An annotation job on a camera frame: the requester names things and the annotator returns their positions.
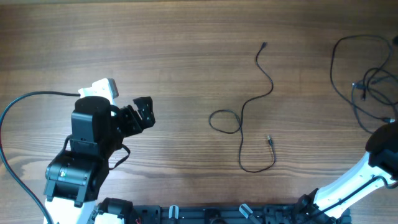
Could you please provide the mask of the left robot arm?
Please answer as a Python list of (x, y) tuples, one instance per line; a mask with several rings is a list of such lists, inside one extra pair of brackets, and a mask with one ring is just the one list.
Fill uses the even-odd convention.
[(134, 99), (133, 108), (118, 108), (102, 96), (75, 102), (72, 133), (47, 166), (44, 194), (51, 223), (86, 223), (111, 167), (109, 158), (120, 149), (129, 152), (124, 138), (155, 125), (152, 98)]

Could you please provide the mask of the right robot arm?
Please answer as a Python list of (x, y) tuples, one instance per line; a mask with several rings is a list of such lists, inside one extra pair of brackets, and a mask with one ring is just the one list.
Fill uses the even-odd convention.
[(294, 223), (342, 223), (347, 209), (371, 192), (397, 187), (397, 122), (377, 129), (364, 156), (334, 182), (303, 195), (292, 212)]

